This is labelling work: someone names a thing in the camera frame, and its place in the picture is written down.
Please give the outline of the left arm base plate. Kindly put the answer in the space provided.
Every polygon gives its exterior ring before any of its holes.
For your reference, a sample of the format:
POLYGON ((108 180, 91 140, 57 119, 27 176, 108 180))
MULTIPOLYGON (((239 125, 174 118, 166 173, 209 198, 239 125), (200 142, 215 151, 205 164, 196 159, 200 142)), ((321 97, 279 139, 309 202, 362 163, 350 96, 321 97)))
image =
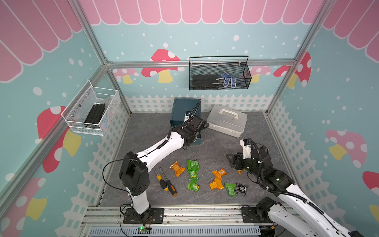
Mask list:
POLYGON ((162 224, 164 208, 148 208, 144 213, 138 214, 133 208, 124 211, 123 224, 162 224))

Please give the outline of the teal three-drawer cabinet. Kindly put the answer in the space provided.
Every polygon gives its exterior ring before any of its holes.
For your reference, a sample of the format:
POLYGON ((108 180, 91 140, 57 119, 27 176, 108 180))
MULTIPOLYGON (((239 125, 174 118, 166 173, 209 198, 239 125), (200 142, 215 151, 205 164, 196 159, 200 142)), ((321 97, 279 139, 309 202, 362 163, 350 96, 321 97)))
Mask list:
POLYGON ((170 131, 179 134, 184 139, 185 131, 201 132, 206 122, 201 118, 201 100, 189 98, 175 98, 171 112, 170 131))

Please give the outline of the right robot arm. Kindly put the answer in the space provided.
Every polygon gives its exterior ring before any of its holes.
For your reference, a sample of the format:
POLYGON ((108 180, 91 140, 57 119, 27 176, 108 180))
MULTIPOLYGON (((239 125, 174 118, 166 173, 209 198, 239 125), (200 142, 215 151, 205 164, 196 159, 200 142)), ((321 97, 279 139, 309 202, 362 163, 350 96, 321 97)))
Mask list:
POLYGON ((256 205, 257 218, 270 220, 296 237, 360 237, 350 231, 316 205, 284 171, 273 167, 269 149, 251 138, 240 142, 242 152, 226 154, 231 168, 245 170, 256 178, 256 183, 289 205, 299 217, 289 213, 270 197, 256 205))

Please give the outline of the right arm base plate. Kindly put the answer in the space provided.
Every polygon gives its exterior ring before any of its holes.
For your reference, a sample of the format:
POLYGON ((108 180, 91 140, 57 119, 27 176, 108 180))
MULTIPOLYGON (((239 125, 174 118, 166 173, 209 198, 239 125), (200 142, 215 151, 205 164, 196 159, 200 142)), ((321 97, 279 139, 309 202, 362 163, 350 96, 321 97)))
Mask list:
POLYGON ((264 211, 261 208, 250 207, 244 205, 240 208, 241 216, 243 223, 247 224, 260 224, 260 225, 276 225, 277 223, 273 222, 268 217, 268 212, 264 211))

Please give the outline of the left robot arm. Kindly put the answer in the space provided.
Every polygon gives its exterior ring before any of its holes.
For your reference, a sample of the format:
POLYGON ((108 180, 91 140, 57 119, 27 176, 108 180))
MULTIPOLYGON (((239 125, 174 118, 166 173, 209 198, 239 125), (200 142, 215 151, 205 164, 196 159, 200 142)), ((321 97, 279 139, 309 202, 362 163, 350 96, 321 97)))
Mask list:
POLYGON ((129 152, 124 156, 119 178, 130 194, 135 214, 143 216, 150 213, 151 205, 146 193, 150 184, 149 172, 174 151, 194 143, 200 132, 209 126, 196 114, 200 106, 201 101, 197 100, 189 118, 180 125, 171 127, 168 135, 161 141, 142 152, 137 154, 129 152))

